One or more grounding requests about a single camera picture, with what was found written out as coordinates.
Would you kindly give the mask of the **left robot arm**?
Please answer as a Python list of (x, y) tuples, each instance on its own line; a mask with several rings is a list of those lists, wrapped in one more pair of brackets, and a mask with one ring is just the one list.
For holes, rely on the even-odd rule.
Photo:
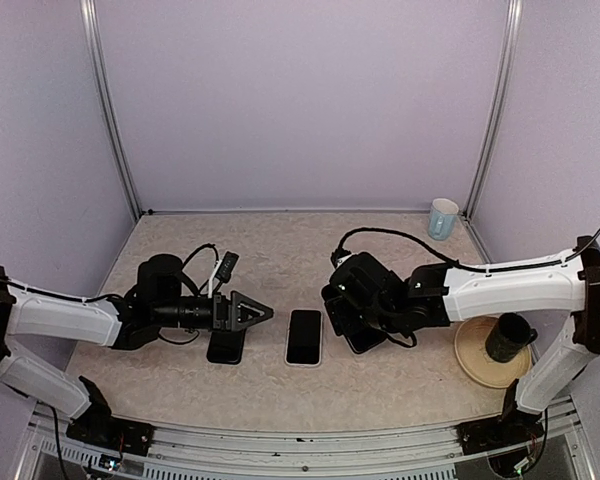
[(120, 424), (99, 388), (67, 376), (20, 345), (19, 335), (137, 350), (162, 329), (235, 333), (272, 318), (272, 308), (237, 291), (203, 294), (185, 274), (183, 261), (158, 254), (140, 264), (135, 285), (123, 296), (71, 297), (21, 285), (0, 266), (0, 383), (79, 421), (101, 445), (113, 443)]

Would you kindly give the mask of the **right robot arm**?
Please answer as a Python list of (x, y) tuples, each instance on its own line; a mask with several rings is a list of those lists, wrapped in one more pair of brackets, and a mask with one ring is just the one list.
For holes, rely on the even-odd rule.
[(479, 316), (562, 310), (561, 333), (531, 371), (508, 387), (491, 433), (515, 442), (589, 362), (600, 356), (600, 246), (581, 236), (574, 248), (517, 262), (469, 266), (440, 252), (438, 263), (400, 279), (367, 252), (342, 244), (331, 255), (329, 286), (360, 322), (410, 338), (415, 331), (447, 327)]

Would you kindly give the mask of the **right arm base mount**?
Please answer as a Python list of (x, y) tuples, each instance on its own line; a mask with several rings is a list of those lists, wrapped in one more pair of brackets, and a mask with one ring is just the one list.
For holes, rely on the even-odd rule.
[(464, 455), (472, 455), (530, 441), (542, 437), (546, 428), (542, 413), (526, 413), (518, 408), (516, 393), (519, 381), (507, 388), (499, 415), (460, 423), (456, 427)]

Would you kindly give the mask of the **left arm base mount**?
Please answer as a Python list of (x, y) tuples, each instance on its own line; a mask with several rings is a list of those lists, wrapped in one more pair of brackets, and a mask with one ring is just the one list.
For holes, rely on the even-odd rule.
[(146, 457), (155, 427), (149, 423), (115, 417), (96, 384), (84, 376), (78, 379), (86, 388), (89, 404), (83, 413), (71, 419), (66, 436), (120, 454)]

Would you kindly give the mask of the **white-edged phone screen up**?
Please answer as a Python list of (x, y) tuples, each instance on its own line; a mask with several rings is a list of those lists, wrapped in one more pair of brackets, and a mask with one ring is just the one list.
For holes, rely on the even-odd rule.
[(323, 321), (318, 310), (293, 310), (286, 337), (285, 363), (316, 367), (321, 362)]

